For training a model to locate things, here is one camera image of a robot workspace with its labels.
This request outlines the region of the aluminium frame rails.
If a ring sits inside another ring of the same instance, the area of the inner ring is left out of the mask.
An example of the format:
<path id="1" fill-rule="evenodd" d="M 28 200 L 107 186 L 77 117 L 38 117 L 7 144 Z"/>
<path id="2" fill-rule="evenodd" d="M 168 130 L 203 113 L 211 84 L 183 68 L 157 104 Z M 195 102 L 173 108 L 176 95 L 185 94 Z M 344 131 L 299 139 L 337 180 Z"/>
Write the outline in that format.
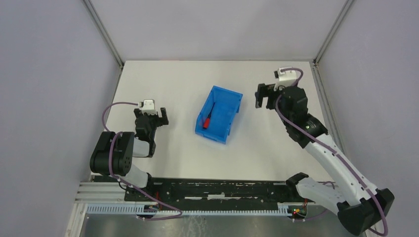
<path id="1" fill-rule="evenodd" d="M 113 182 L 81 182 L 75 203 L 122 203 L 126 191 Z"/>

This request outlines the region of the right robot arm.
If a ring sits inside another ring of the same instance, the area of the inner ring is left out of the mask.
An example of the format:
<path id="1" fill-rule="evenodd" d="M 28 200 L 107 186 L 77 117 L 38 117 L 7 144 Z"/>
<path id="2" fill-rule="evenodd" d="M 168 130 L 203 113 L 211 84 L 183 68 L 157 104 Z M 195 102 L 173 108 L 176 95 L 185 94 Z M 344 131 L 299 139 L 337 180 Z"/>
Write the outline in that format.
<path id="1" fill-rule="evenodd" d="M 298 173 L 286 181 L 290 189 L 335 214 L 355 236 L 366 230 L 387 236 L 386 216 L 394 194 L 389 189 L 380 190 L 348 160 L 325 126 L 308 112 L 304 89 L 295 85 L 275 89 L 273 84 L 261 83 L 255 93 L 256 108 L 262 106 L 264 98 L 268 99 L 267 109 L 278 113 L 290 138 L 316 159 L 339 188 L 328 188 Z"/>

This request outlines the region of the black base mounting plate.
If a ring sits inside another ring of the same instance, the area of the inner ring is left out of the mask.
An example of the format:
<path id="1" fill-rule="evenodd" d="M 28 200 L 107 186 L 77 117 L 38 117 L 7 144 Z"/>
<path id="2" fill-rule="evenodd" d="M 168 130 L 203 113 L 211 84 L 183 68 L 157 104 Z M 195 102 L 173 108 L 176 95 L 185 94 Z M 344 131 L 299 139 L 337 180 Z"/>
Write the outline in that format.
<path id="1" fill-rule="evenodd" d="M 163 210 L 274 210 L 278 204 L 305 202 L 284 181 L 152 177 L 144 191 L 169 205 Z"/>

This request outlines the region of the red handled screwdriver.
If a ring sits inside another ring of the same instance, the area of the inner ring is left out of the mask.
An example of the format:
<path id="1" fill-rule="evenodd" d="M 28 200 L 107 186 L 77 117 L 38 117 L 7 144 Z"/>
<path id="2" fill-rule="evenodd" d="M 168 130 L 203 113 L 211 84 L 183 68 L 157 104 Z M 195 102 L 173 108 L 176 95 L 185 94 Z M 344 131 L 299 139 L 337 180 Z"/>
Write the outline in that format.
<path id="1" fill-rule="evenodd" d="M 212 107 L 211 107 L 211 110 L 210 110 L 210 112 L 209 112 L 209 114 L 208 114 L 207 118 L 205 119 L 205 121 L 204 121 L 204 123 L 203 123 L 203 129 L 208 129 L 208 127 L 209 127 L 209 124 L 210 124 L 210 120 L 211 120 L 211 116 L 212 116 L 212 112 L 213 112 L 214 106 L 215 106 L 215 103 L 213 103 L 213 105 L 212 105 Z"/>

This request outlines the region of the blue plastic bin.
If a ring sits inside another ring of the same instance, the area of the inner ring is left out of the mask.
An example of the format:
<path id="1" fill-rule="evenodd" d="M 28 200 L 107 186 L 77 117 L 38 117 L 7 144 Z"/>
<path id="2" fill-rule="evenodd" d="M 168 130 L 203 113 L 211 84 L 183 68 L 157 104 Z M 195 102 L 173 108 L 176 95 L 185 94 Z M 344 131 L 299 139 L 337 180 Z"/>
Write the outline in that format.
<path id="1" fill-rule="evenodd" d="M 196 119 L 195 134 L 226 144 L 236 114 L 240 111 L 243 94 L 213 86 Z M 215 103 L 208 129 L 203 129 L 211 107 Z"/>

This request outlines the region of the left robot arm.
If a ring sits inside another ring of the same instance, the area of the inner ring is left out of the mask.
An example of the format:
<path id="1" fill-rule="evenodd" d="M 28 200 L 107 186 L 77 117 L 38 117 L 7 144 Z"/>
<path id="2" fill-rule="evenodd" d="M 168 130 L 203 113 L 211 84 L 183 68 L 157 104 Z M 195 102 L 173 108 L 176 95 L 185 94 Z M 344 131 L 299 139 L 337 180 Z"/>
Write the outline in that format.
<path id="1" fill-rule="evenodd" d="M 93 150 L 89 167 L 93 173 L 111 176 L 128 185 L 145 188 L 151 175 L 133 165 L 133 158 L 151 158 L 156 149 L 157 128 L 168 125 L 166 108 L 160 112 L 134 109 L 135 131 L 124 131 L 116 136 L 104 131 Z"/>

